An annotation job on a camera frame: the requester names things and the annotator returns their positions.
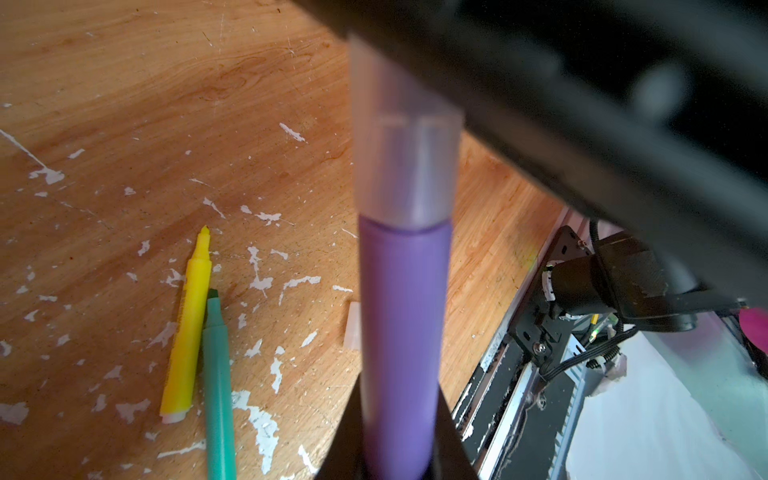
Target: highlighter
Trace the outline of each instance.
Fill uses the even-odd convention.
[[[203,380],[208,480],[235,480],[230,346],[219,293],[213,289],[208,290],[208,316],[203,330]]]
[[[197,235],[192,258],[187,262],[187,280],[179,308],[179,330],[174,338],[174,348],[170,351],[168,376],[160,404],[163,423],[180,422],[192,408],[197,353],[210,284],[209,246],[210,230],[203,227]]]

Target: pink object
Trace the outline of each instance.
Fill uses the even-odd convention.
[[[768,312],[761,308],[745,308],[739,313],[741,331],[750,342],[768,353]]]

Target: wood grain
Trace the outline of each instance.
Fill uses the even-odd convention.
[[[65,175],[29,178],[39,165],[0,137],[0,338],[10,347],[0,403],[29,408],[21,425],[0,421],[3,477],[149,468],[147,478],[205,478],[204,452],[157,458],[205,432],[202,395],[184,422],[160,424],[170,344],[151,340],[176,318],[180,289],[167,279],[184,273],[207,224],[233,387],[279,426],[266,478],[309,478],[299,446],[321,463],[360,369],[359,353],[342,348],[359,299],[345,45],[289,2],[243,1],[9,3],[0,39],[0,129]],[[561,211],[471,137],[461,152],[441,371],[450,405]],[[248,247],[259,249],[260,277],[274,278],[266,296],[249,288]],[[322,280],[285,289],[278,305],[283,284],[305,275]],[[261,354],[245,357],[258,339]],[[115,366],[121,378],[104,379]],[[115,407],[144,399],[130,424]],[[262,478],[256,431],[243,411],[235,422],[241,478]]]

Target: yellow marker body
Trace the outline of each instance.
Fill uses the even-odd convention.
[[[165,379],[160,415],[163,423],[180,422],[192,408],[192,392],[197,370],[197,354],[203,332],[206,298],[210,284],[210,230],[203,227],[197,235],[192,258],[187,263],[179,325],[174,348],[170,351],[168,376]]]

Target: purple marker barrel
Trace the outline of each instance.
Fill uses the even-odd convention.
[[[363,442],[378,480],[421,478],[432,457],[451,232],[359,218]]]

